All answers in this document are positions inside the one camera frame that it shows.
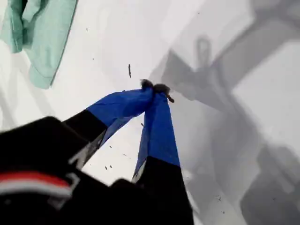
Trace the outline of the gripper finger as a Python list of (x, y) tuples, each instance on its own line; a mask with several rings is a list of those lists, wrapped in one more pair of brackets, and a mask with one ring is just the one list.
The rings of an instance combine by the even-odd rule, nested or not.
[(109, 94), (64, 123), (88, 143), (70, 159), (79, 169), (132, 118), (145, 112), (154, 97), (154, 85), (141, 80), (141, 88)]
[(184, 185), (168, 101), (170, 89), (153, 87), (145, 110), (135, 184), (146, 194), (149, 221), (154, 225), (192, 225), (193, 212)]

